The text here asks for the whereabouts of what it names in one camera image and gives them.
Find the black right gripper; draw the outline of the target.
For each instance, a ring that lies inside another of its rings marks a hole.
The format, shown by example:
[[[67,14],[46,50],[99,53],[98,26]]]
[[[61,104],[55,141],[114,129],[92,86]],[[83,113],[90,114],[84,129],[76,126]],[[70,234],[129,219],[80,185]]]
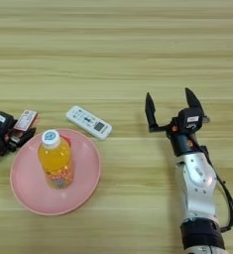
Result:
[[[204,111],[201,103],[195,96],[192,90],[185,89],[185,96],[188,107],[185,111],[191,115],[196,114],[203,116]],[[196,140],[195,132],[202,127],[200,121],[193,123],[190,127],[189,123],[186,123],[182,117],[173,117],[172,121],[164,126],[160,126],[155,117],[155,105],[150,93],[146,95],[145,111],[149,125],[149,131],[153,132],[165,132],[166,136],[171,141],[174,153],[177,157],[197,152],[208,154],[208,150],[205,146],[200,146]]]

